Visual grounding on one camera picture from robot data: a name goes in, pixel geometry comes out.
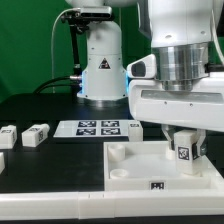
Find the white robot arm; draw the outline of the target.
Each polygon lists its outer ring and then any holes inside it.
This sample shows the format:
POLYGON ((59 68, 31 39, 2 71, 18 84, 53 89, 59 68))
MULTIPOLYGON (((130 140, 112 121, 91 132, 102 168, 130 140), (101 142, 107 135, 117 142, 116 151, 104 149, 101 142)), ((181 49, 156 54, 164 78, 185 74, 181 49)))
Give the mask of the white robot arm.
POLYGON ((224 132, 224 72, 208 69, 224 0, 65 0, 88 23, 88 63, 77 97, 90 103, 128 99, 131 116, 172 126, 224 132), (121 72, 114 7, 135 4, 152 53, 121 72), (125 76, 131 78, 125 82, 125 76))

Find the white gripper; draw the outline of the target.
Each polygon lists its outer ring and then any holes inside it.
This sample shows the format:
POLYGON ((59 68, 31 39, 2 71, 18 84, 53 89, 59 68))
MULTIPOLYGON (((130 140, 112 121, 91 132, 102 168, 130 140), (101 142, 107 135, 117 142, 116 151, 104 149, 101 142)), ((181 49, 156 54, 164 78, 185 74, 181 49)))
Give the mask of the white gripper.
POLYGON ((132 80, 129 108, 136 120, 162 124, 171 150, 175 149, 174 126, 198 129, 192 145, 196 160, 207 152, 205 130, 224 132, 224 72, 195 80, 191 91, 165 91, 156 80, 132 80))

